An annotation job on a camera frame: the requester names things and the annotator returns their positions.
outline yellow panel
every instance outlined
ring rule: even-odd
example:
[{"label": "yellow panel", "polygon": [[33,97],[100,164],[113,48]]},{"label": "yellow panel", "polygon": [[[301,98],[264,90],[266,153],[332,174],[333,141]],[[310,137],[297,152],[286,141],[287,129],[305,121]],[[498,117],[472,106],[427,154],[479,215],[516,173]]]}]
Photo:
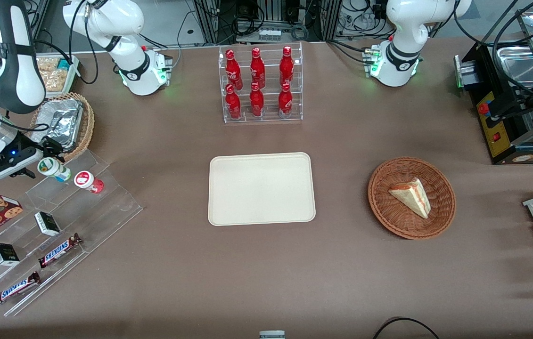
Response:
[{"label": "yellow panel", "polygon": [[[478,103],[478,105],[476,105],[476,109],[479,105],[486,103],[486,101],[493,100],[494,95],[492,94],[492,92],[490,92],[484,97],[484,99],[482,99],[482,101]],[[484,114],[478,114],[478,116],[480,117],[482,129],[484,129],[484,135],[486,136],[486,143],[488,144],[488,149],[490,149],[493,157],[498,156],[511,146],[511,143],[509,142],[509,137],[507,136],[507,131],[505,130],[505,125],[503,124],[503,122],[499,122],[495,127],[489,129],[486,126],[486,116]],[[497,141],[494,141],[492,137],[495,135],[495,133],[499,133],[501,137]]]}]

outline yogurt cup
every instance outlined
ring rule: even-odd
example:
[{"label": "yogurt cup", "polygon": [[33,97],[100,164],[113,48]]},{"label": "yogurt cup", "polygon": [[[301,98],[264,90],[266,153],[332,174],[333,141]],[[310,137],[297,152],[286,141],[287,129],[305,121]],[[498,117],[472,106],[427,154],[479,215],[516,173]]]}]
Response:
[{"label": "yogurt cup", "polygon": [[74,177],[74,183],[81,189],[86,189],[94,194],[99,194],[103,191],[105,184],[101,179],[94,178],[89,171],[82,171]]},{"label": "yogurt cup", "polygon": [[72,170],[51,157],[46,157],[38,162],[38,172],[60,182],[66,182],[72,177]]}]

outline coca-cola bottle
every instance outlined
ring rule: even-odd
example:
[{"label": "coca-cola bottle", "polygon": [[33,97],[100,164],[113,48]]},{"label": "coca-cola bottle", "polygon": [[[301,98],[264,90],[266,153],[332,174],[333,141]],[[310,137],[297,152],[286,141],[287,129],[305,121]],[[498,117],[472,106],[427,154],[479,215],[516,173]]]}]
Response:
[{"label": "coca-cola bottle", "polygon": [[279,82],[283,86],[286,81],[292,83],[294,79],[294,61],[292,60],[292,48],[290,46],[283,47],[283,58],[279,64]]},{"label": "coca-cola bottle", "polygon": [[287,119],[292,114],[292,99],[294,96],[289,92],[289,83],[286,81],[281,85],[281,93],[279,93],[279,116],[282,119]]},{"label": "coca-cola bottle", "polygon": [[243,81],[241,80],[241,67],[235,60],[235,53],[232,49],[228,49],[225,52],[227,56],[227,78],[229,83],[235,86],[235,90],[241,90],[243,88]]},{"label": "coca-cola bottle", "polygon": [[257,81],[252,83],[252,92],[249,94],[249,101],[252,103],[252,114],[256,118],[262,117],[262,114],[264,114],[264,94],[262,94]]},{"label": "coca-cola bottle", "polygon": [[249,69],[252,73],[252,81],[257,82],[260,88],[264,88],[266,86],[266,72],[258,47],[252,48],[252,63],[249,65]]},{"label": "coca-cola bottle", "polygon": [[232,84],[227,84],[225,89],[227,90],[227,96],[225,97],[225,101],[227,101],[227,107],[230,118],[232,120],[240,120],[241,101],[239,100],[239,96],[237,95],[237,93],[235,93],[235,88]]}]

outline brown table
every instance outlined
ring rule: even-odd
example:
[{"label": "brown table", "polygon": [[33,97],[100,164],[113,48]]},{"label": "brown table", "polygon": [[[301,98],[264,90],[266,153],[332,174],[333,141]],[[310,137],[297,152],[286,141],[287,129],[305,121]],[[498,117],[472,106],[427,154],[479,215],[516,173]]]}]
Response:
[{"label": "brown table", "polygon": [[[172,85],[149,97],[101,54],[98,82],[77,86],[96,114],[90,148],[145,210],[21,314],[0,311],[0,338],[370,338],[399,315],[442,338],[533,338],[533,223],[521,206],[533,165],[490,165],[454,85],[453,56],[471,43],[430,41],[402,88],[365,79],[329,45],[303,47],[305,120],[289,125],[223,124],[217,48],[185,50]],[[211,226],[210,160],[280,152],[310,155],[316,218]],[[438,238],[398,238],[368,208],[371,172],[398,156],[429,161],[454,187],[457,215]],[[5,179],[0,193],[36,181]],[[425,332],[395,324],[381,338],[400,333]]]}]

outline wicker basket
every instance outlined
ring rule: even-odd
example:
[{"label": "wicker basket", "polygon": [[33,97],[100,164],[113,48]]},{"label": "wicker basket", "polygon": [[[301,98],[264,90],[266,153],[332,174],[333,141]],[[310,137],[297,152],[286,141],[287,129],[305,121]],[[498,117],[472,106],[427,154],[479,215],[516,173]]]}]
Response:
[{"label": "wicker basket", "polygon": [[[76,140],[76,148],[72,152],[64,153],[63,156],[66,161],[70,161],[77,155],[79,155],[81,152],[86,150],[88,148],[88,145],[90,144],[90,140],[92,139],[92,129],[94,129],[94,112],[92,111],[92,107],[90,107],[90,104],[88,104],[88,101],[83,96],[77,93],[70,92],[67,94],[59,95],[58,97],[47,98],[47,101],[66,99],[76,99],[84,105],[84,111],[82,112],[82,121],[80,122],[80,130],[78,132]],[[36,122],[39,112],[40,108],[34,111],[34,116],[32,118],[33,122]]]},{"label": "wicker basket", "polygon": [[[397,183],[419,178],[432,210],[428,219],[415,214],[389,188]],[[453,222],[457,202],[453,187],[441,171],[414,157],[399,157],[379,165],[369,180],[369,204],[378,220],[394,234],[421,240],[440,235]]]}]

